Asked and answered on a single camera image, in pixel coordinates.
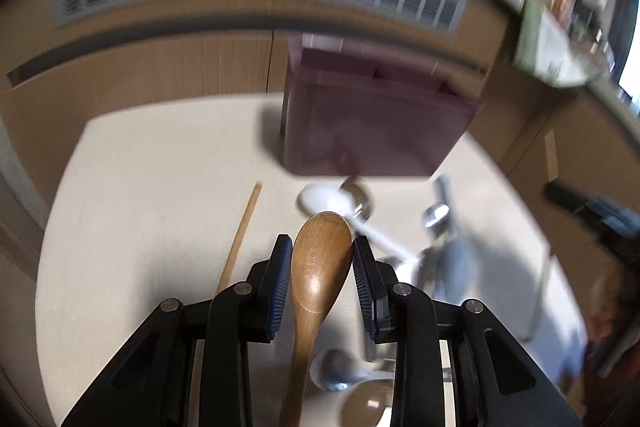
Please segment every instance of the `wooden wall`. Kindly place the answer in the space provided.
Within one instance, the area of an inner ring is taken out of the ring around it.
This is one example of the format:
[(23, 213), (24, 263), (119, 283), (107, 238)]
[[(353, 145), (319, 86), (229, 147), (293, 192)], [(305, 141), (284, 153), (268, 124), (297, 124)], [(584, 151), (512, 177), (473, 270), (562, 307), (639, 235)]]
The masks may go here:
[(0, 96), (14, 149), (52, 202), (87, 121), (152, 102), (266, 92), (271, 32), (223, 32), (127, 44), (76, 58)]
[(545, 137), (553, 132), (560, 180), (635, 212), (640, 212), (640, 156), (637, 145), (592, 95), (556, 95), (555, 102), (546, 104), (546, 116), (538, 111), (523, 128), (513, 145), (516, 157), (501, 167), (551, 243), (586, 314), (593, 283), (616, 269), (617, 261), (575, 217), (543, 199), (548, 181)]

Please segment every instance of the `kitchen counter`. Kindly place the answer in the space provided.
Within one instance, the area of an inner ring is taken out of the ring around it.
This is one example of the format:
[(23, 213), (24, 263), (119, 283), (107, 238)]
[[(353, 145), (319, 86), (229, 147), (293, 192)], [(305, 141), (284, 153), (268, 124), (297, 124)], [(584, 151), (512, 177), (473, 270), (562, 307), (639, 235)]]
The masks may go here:
[[(38, 359), (57, 425), (160, 301), (212, 298), (257, 180), (264, 187), (231, 282), (268, 258), (279, 233), (295, 238), (307, 218), (296, 198), (312, 178), (293, 176), (279, 161), (281, 105), (280, 94), (217, 96), (123, 110), (87, 125), (52, 208), (36, 290)], [(545, 332), (526, 348), (558, 381), (581, 360), (584, 326), (562, 270), (550, 263), (546, 238), (470, 136), (441, 172), (482, 257), (478, 298), (517, 338)], [(429, 179), (365, 182), (375, 204), (370, 223), (414, 251), (428, 247), (420, 218), (436, 201)], [(555, 283), (541, 293), (546, 279)], [(362, 357), (361, 324), (350, 273), (316, 350), (341, 346)], [(250, 346), (256, 425), (273, 425), (277, 416), (291, 326), (287, 306), (275, 341)], [(311, 386), (302, 425), (340, 425), (350, 396)]]

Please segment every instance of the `purple storage bin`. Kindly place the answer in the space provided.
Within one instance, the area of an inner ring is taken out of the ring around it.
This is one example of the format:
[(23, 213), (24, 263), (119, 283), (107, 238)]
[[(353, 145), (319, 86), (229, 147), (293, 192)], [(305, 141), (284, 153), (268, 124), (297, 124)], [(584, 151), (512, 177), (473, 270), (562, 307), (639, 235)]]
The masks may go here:
[[(289, 39), (284, 166), (293, 174), (430, 176), (480, 105), (456, 95), (432, 62), (398, 53), (306, 48)], [(377, 58), (370, 58), (373, 53)]]

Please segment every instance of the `white spoon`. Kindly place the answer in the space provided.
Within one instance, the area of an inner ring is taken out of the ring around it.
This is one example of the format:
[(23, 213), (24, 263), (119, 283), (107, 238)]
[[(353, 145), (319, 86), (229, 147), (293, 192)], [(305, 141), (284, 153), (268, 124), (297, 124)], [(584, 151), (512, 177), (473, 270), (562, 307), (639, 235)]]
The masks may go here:
[(345, 190), (323, 183), (309, 183), (300, 192), (300, 204), (312, 216), (320, 212), (335, 212), (383, 250), (395, 253), (408, 263), (418, 261), (416, 253), (398, 245), (380, 230), (366, 223), (360, 216), (355, 216), (355, 202), (350, 193)]

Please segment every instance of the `spoon head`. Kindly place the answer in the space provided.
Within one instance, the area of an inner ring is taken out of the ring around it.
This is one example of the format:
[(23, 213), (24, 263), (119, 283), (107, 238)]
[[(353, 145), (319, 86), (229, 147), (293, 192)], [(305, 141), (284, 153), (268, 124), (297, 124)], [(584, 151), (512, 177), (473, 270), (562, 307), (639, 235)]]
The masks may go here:
[(432, 204), (424, 211), (422, 225), (430, 230), (434, 237), (442, 234), (449, 224), (449, 206), (445, 203)]
[(344, 391), (358, 382), (356, 361), (344, 349), (318, 353), (311, 361), (309, 376), (323, 391)]
[(355, 203), (350, 193), (333, 185), (309, 183), (300, 192), (300, 204), (306, 212), (334, 212), (342, 217), (353, 217)]
[(338, 214), (322, 212), (298, 232), (291, 257), (294, 304), (324, 320), (351, 267), (351, 230)]
[(340, 185), (340, 190), (344, 190), (353, 197), (355, 204), (353, 216), (360, 216), (363, 221), (367, 221), (373, 213), (373, 204), (371, 203), (371, 197), (365, 190), (360, 178), (358, 176), (349, 176)]

